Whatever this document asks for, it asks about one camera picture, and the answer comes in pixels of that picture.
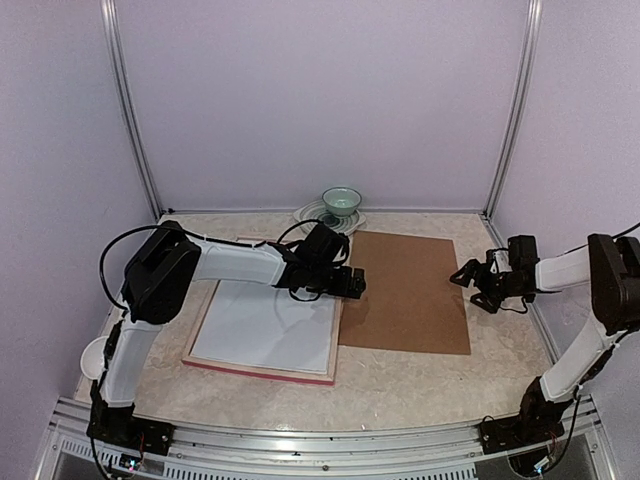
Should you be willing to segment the brown backing board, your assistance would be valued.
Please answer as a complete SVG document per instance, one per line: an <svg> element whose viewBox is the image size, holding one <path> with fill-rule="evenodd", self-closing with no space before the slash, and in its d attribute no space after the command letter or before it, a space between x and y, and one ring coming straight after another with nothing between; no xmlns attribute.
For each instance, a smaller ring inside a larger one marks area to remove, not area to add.
<svg viewBox="0 0 640 480"><path fill-rule="evenodd" d="M452 240L358 231L350 264L364 270L366 290L343 304L341 345L471 353L462 289L449 281L458 270Z"/></svg>

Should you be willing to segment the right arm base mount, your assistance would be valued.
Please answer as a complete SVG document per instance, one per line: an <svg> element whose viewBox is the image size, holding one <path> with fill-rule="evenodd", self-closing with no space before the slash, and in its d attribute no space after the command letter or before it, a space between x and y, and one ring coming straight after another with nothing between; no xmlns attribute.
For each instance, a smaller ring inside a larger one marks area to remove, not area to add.
<svg viewBox="0 0 640 480"><path fill-rule="evenodd" d="M549 441L553 436L561 437L565 432L562 418L572 404L572 399L559 403L548 401L538 383L533 382L523 395L517 415L480 422L478 431L483 453L499 453Z"/></svg>

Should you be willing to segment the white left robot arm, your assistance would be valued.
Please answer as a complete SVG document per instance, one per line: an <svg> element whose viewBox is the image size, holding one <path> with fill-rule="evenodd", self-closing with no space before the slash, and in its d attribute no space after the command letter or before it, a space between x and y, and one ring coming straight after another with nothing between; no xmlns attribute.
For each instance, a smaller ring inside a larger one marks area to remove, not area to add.
<svg viewBox="0 0 640 480"><path fill-rule="evenodd" d="M146 358L157 335L182 310L192 283L236 281L299 290L312 302L327 295L358 299L365 273L348 265L350 240L319 220L302 239L255 243L224 240L184 229L176 221L129 230L110 242L115 247L144 232L146 241L124 267L119 295L109 301L121 314L108 337L104 367L92 386L92 401L106 407L99 424L121 445L140 434L132 410Z"/></svg>

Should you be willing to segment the wooden picture frame red edge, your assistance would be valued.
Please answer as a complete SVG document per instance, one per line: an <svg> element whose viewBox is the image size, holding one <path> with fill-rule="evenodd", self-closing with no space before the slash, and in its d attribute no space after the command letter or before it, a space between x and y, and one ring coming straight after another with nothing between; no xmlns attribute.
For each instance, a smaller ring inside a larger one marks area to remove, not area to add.
<svg viewBox="0 0 640 480"><path fill-rule="evenodd" d="M291 250L274 242L198 242L193 276L208 284L186 365L271 380L334 382L341 299L279 287Z"/></svg>

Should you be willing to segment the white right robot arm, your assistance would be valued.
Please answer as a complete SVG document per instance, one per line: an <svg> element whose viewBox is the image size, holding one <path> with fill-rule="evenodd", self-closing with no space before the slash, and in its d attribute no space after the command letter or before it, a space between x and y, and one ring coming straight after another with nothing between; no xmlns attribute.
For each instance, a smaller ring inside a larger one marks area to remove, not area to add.
<svg viewBox="0 0 640 480"><path fill-rule="evenodd" d="M580 247L542 258L534 236L517 235L501 251L506 268L499 266L498 250L490 249L485 260L467 261L450 276L450 283L474 287L471 303L490 314L502 310L508 299L529 307L537 299L555 297L578 303L566 308L564 319L572 313L581 317L575 338L553 366L532 381L511 423L512 436L531 444L559 422L621 340L638 331L639 240L593 233Z"/></svg>

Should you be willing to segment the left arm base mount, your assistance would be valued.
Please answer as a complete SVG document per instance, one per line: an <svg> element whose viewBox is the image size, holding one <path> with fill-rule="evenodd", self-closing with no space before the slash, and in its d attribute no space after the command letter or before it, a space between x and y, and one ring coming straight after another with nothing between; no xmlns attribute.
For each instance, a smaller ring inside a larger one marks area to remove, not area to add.
<svg viewBox="0 0 640 480"><path fill-rule="evenodd" d="M136 417L134 405L110 407L102 399L97 380L92 382L90 397L90 419L86 431L90 439L141 453L168 455L175 431L173 424Z"/></svg>

